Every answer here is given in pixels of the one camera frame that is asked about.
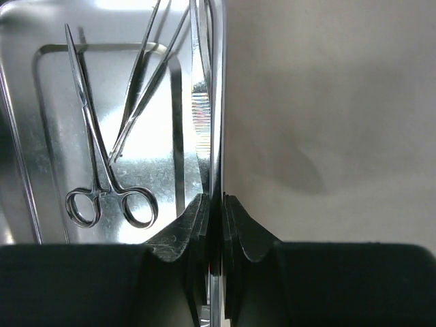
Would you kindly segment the stainless steel instrument tray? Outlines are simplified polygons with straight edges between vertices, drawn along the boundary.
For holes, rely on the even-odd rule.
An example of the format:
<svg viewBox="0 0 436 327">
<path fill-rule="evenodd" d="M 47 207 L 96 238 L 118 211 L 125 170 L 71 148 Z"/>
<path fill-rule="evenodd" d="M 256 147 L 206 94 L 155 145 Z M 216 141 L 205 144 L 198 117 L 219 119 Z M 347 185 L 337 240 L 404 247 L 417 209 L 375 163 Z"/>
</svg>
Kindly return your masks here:
<svg viewBox="0 0 436 327">
<path fill-rule="evenodd" d="M 219 171 L 222 1 L 160 1 L 146 45 L 140 95 L 187 5 L 188 16 L 159 86 L 112 167 L 123 188 L 146 187 L 159 213 L 148 229 L 130 225 L 114 198 L 92 228 L 77 226 L 65 196 L 91 187 L 87 133 L 65 28 L 87 77 L 108 158 L 119 134 L 134 62 L 157 1 L 1 2 L 1 248 L 10 245 L 140 245 L 170 225 L 198 195 L 209 197 L 206 302 L 199 326 L 219 326 L 219 281 L 208 243 Z"/>
</svg>

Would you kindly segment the beige cloth surgical kit wrap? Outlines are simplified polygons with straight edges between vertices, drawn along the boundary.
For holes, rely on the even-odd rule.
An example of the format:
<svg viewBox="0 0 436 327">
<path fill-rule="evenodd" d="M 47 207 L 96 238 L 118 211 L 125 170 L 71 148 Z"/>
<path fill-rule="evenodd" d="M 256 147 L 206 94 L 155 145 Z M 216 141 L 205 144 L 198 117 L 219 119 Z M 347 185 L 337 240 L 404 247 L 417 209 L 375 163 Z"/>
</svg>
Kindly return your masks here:
<svg viewBox="0 0 436 327">
<path fill-rule="evenodd" d="M 225 190 L 283 240 L 435 248 L 435 2 L 229 1 Z"/>
</svg>

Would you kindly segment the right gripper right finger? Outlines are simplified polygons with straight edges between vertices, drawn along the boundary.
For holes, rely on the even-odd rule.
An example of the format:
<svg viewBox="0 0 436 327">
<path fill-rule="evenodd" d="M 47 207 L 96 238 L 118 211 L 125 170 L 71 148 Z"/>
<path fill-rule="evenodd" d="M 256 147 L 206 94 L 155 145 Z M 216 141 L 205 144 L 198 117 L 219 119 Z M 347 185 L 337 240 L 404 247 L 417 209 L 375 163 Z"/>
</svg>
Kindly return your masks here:
<svg viewBox="0 0 436 327">
<path fill-rule="evenodd" d="M 233 326 L 434 326 L 435 256 L 418 245 L 285 242 L 223 200 Z"/>
</svg>

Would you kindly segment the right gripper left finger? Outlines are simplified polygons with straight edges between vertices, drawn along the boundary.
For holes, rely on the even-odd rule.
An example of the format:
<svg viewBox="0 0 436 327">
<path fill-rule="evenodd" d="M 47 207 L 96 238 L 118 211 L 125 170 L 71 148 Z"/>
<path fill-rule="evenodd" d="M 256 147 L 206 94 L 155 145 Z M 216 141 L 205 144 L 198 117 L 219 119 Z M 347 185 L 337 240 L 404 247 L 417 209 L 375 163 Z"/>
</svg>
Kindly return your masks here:
<svg viewBox="0 0 436 327">
<path fill-rule="evenodd" d="M 1 248 L 2 326 L 199 326 L 210 200 L 140 245 Z"/>
</svg>

